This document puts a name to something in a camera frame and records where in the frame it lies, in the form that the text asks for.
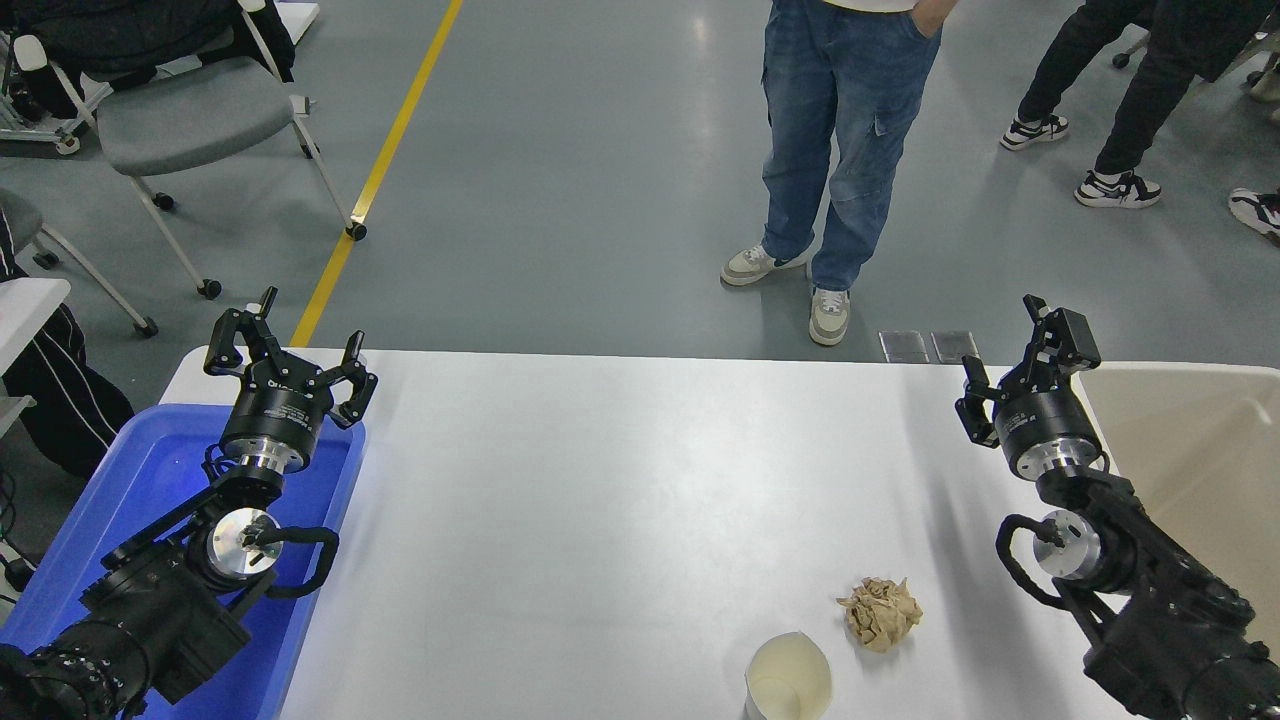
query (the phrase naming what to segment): black and white sneaker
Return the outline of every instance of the black and white sneaker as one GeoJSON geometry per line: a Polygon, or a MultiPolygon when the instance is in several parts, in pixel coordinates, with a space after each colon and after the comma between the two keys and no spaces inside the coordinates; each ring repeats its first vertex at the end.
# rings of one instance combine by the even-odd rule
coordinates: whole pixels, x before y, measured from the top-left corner
{"type": "Polygon", "coordinates": [[[1267,195],[1238,187],[1231,191],[1226,206],[1236,220],[1249,225],[1276,246],[1280,246],[1280,190],[1267,195]]]}
{"type": "Polygon", "coordinates": [[[1056,140],[1062,140],[1066,137],[1066,118],[1060,118],[1057,115],[1048,115],[1038,126],[1028,126],[1014,115],[1012,124],[1005,131],[1005,136],[1000,138],[1000,145],[1005,150],[1025,150],[1028,145],[1034,145],[1037,142],[1053,142],[1056,140]]]}
{"type": "Polygon", "coordinates": [[[1160,186],[1142,179],[1133,170],[1123,173],[1114,183],[1103,182],[1097,173],[1089,170],[1080,187],[1075,188],[1075,200],[1089,208],[1138,210],[1160,201],[1160,186]]]}

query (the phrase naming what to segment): beige plastic bin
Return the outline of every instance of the beige plastic bin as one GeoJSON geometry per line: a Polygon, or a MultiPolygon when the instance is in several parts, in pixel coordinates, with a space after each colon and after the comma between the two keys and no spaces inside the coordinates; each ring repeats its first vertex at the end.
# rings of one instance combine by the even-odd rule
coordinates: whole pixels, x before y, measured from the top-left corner
{"type": "Polygon", "coordinates": [[[1103,363],[1078,375],[1152,519],[1258,612],[1280,650],[1280,370],[1103,363]]]}

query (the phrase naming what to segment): yellow floor line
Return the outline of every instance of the yellow floor line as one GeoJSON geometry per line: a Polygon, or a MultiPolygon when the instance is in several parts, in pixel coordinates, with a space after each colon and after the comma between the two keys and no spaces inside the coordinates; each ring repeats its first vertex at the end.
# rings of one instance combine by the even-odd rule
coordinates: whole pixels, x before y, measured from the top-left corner
{"type": "MultiPolygon", "coordinates": [[[[392,124],[390,132],[387,133],[387,140],[383,142],[381,151],[378,152],[378,159],[374,160],[374,168],[369,173],[369,179],[365,181],[365,188],[361,190],[360,199],[356,200],[356,209],[351,214],[352,219],[362,223],[369,215],[369,209],[374,205],[374,197],[378,196],[378,190],[383,186],[387,169],[396,158],[401,140],[404,138],[408,122],[413,118],[413,111],[422,97],[426,81],[431,77],[435,61],[439,59],[440,51],[444,50],[444,42],[449,38],[449,31],[453,29],[453,20],[457,19],[461,9],[462,0],[449,1],[449,9],[444,12],[444,19],[440,20],[440,27],[435,31],[431,47],[428,49],[426,58],[422,58],[422,65],[417,69],[413,85],[410,86],[408,94],[404,95],[404,102],[396,115],[396,122],[392,124]]],[[[369,242],[378,242],[376,232],[376,229],[372,231],[374,234],[369,242]]],[[[311,342],[311,336],[320,323],[320,316],[324,315],[325,306],[329,305],[329,296],[333,295],[333,288],[338,284],[338,278],[342,275],[342,269],[347,265],[347,258],[351,255],[353,245],[355,241],[347,237],[346,232],[338,238],[338,245],[329,256],[329,264],[325,265],[324,274],[320,275],[320,282],[316,283],[316,290],[311,293],[307,309],[303,310],[302,319],[298,320],[298,327],[293,331],[293,337],[289,338],[292,347],[306,347],[311,342]]]]}

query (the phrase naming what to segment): white shirt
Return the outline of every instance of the white shirt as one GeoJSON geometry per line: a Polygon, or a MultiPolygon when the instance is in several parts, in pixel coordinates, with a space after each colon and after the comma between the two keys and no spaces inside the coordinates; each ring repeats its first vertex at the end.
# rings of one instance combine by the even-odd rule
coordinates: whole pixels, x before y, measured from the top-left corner
{"type": "Polygon", "coordinates": [[[902,13],[915,6],[915,0],[826,0],[832,5],[863,13],[902,13]]]}

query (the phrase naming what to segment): blue plastic bin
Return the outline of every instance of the blue plastic bin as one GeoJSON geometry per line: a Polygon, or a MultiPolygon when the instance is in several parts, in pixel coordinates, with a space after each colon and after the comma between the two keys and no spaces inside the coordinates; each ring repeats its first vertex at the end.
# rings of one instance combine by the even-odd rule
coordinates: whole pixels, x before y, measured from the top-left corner
{"type": "MultiPolygon", "coordinates": [[[[200,462],[221,436],[229,407],[160,405],[140,413],[111,445],[54,539],[40,570],[0,629],[0,643],[31,652],[86,615],[84,588],[105,574],[99,560],[147,524],[209,486],[200,462]]],[[[311,465],[285,477],[269,511],[283,525],[338,530],[364,457],[361,425],[325,420],[311,465]]],[[[319,548],[287,546],[275,569],[282,584],[310,577],[319,548]]],[[[261,600],[244,618],[253,639],[214,679],[173,706],[147,696],[142,720],[273,720],[293,676],[319,593],[261,600]]]]}

